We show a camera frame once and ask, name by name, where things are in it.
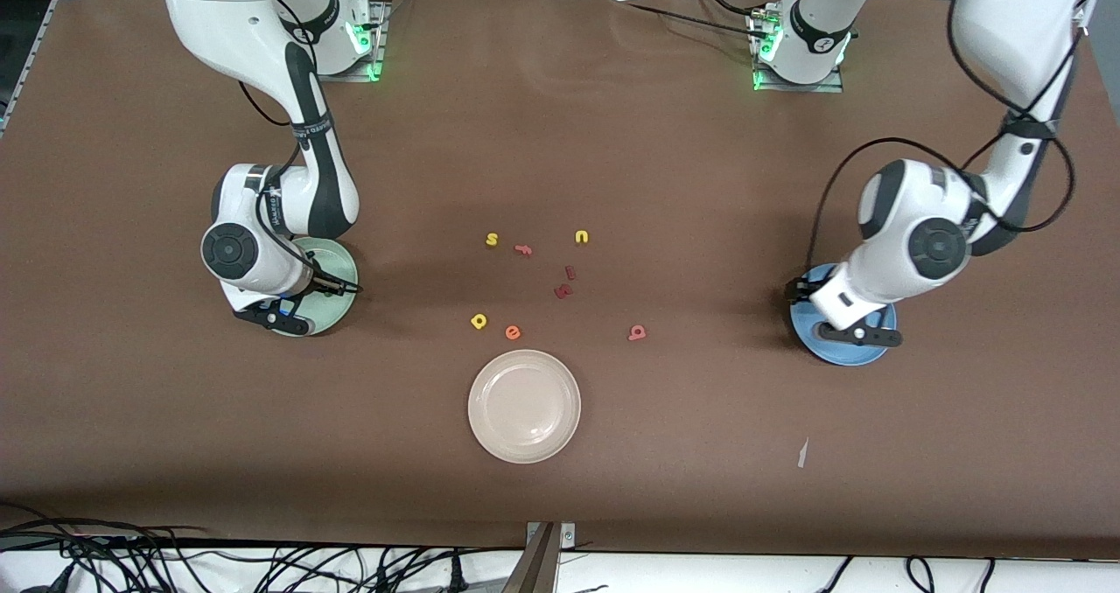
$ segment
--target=round plate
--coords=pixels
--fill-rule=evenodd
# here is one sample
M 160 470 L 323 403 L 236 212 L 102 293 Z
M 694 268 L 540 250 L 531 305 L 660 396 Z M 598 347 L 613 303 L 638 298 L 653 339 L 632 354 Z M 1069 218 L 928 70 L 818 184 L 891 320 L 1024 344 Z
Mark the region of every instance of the round plate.
M 579 387 L 551 354 L 514 350 L 475 377 L 467 401 L 470 430 L 498 460 L 532 464 L 560 453 L 579 424 Z
M 830 262 L 814 267 L 809 272 L 809 279 L 820 280 L 824 278 L 834 266 L 836 263 Z M 790 318 L 793 321 L 793 330 L 797 332 L 797 337 L 801 339 L 805 348 L 829 363 L 867 365 L 887 353 L 887 349 L 883 346 L 846 344 L 821 339 L 816 334 L 816 327 L 825 319 L 811 302 L 799 302 L 790 306 Z M 868 326 L 897 328 L 898 315 L 895 313 L 895 305 L 888 304 L 885 308 L 865 317 L 864 322 Z
M 346 248 L 342 243 L 315 237 L 301 237 L 292 240 L 292 242 L 299 245 L 300 250 L 305 252 L 315 252 L 315 260 L 324 271 L 337 276 L 343 280 L 357 284 L 357 266 L 354 262 L 354 258 L 346 251 Z M 354 294 L 335 296 L 324 294 L 323 291 L 314 291 L 304 297 L 299 303 L 299 308 L 296 309 L 296 314 L 311 321 L 311 332 L 308 333 L 308 336 L 317 335 L 336 325 L 343 318 L 343 315 L 346 315 L 353 303 Z M 280 306 L 280 311 L 290 313 L 291 306 L 291 302 L 284 300 Z M 288 335 L 289 337 L 295 336 L 291 333 L 284 333 L 276 328 L 272 332 Z

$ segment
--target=white paper scrap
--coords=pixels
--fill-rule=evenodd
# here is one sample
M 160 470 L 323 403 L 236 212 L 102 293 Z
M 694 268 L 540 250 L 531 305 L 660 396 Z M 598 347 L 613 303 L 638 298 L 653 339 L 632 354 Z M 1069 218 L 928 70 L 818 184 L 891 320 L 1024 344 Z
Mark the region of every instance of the white paper scrap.
M 809 453 L 809 438 L 805 438 L 805 444 L 801 446 L 801 455 L 797 456 L 797 467 L 805 467 L 805 454 Z

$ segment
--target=brown tabletop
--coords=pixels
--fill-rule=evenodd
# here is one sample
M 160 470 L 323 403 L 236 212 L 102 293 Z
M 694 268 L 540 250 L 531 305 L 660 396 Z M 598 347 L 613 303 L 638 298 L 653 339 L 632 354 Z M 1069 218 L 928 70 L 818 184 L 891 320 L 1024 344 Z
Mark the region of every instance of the brown tabletop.
M 843 94 L 806 95 L 753 91 L 736 34 L 613 0 L 410 0 L 382 81 L 325 85 L 366 289 L 293 340 L 233 318 L 198 257 L 214 183 L 282 161 L 288 130 L 179 46 L 162 0 L 60 2 L 0 140 L 0 494 L 240 538 L 516 545 L 564 519 L 604 549 L 1120 557 L 1120 142 L 1092 61 L 1056 225 L 902 303 L 906 343 L 870 367 L 816 361 L 783 321 L 844 154 L 897 135 L 963 159 L 996 130 L 945 7 L 870 0 Z M 852 163 L 821 261 L 902 155 Z M 1063 182 L 1049 158 L 1033 220 Z M 582 393 L 536 465 L 467 423 L 514 348 Z

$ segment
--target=blue disc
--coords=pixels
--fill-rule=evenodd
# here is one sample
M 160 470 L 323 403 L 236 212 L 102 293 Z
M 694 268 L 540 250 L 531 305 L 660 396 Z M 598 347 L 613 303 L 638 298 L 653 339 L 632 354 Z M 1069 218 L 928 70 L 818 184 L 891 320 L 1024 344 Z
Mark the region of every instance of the blue disc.
M 810 280 L 821 280 L 828 276 L 836 263 L 820 265 L 809 272 Z M 790 318 L 793 321 L 793 330 L 797 333 L 801 342 L 829 363 L 837 365 L 867 365 L 883 356 L 887 349 L 875 345 L 856 345 L 843 342 L 823 340 L 816 334 L 816 326 L 825 322 L 821 312 L 816 311 L 813 303 L 809 300 L 794 303 L 790 306 Z M 898 317 L 895 314 L 895 305 L 888 304 L 886 308 L 880 308 L 864 318 L 868 326 L 880 328 L 897 328 Z

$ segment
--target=white plate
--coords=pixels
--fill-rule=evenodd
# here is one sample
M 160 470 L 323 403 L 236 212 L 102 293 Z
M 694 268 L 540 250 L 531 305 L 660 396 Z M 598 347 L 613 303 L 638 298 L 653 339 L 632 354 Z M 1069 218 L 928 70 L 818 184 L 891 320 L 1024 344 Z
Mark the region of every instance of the white plate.
M 576 378 L 551 354 L 514 350 L 475 377 L 470 430 L 498 460 L 532 464 L 560 453 L 579 424 Z

